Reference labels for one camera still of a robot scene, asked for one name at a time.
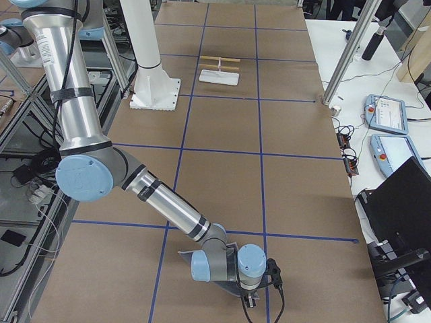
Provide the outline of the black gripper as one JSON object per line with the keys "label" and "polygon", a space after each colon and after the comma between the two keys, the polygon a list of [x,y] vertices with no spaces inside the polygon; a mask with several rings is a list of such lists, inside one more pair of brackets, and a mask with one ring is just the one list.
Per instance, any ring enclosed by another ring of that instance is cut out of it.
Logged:
{"label": "black gripper", "polygon": [[245,306],[254,308],[256,306],[256,298],[259,298],[259,291],[265,288],[266,286],[258,286],[255,289],[245,289],[242,285],[240,285],[240,297],[242,297]]}

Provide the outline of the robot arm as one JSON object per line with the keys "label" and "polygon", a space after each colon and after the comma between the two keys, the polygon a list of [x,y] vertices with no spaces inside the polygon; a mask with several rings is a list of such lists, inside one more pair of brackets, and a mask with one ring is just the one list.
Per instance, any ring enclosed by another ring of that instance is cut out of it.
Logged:
{"label": "robot arm", "polygon": [[67,196],[92,202],[118,186],[134,193],[200,245],[183,252],[196,281],[213,282],[252,308],[266,286],[267,257],[257,245],[228,243],[224,227],[206,219],[131,154],[112,145],[100,119],[80,36],[104,25],[101,1],[16,1],[24,27],[33,33],[56,107],[61,161],[55,178]]}

